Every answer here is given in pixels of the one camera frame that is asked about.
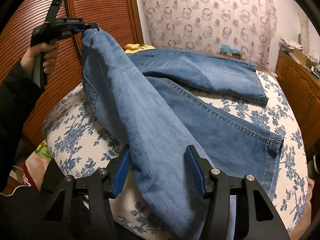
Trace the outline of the person's left hand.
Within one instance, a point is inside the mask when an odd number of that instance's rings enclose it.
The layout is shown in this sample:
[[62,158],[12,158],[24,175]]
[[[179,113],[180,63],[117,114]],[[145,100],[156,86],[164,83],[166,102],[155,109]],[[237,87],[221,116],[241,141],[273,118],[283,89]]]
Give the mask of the person's left hand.
[[58,48],[58,43],[55,43],[54,45],[41,43],[30,47],[20,60],[22,68],[29,76],[31,76],[34,68],[35,58],[41,53],[44,53],[43,71],[47,74],[47,76],[52,75],[56,65]]

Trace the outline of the left forearm black sleeve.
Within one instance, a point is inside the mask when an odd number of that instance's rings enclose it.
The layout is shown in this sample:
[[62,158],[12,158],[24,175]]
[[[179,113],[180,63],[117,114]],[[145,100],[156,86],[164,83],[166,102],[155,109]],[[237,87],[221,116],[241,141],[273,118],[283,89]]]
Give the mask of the left forearm black sleeve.
[[44,92],[18,60],[1,83],[1,191],[16,161],[23,126]]

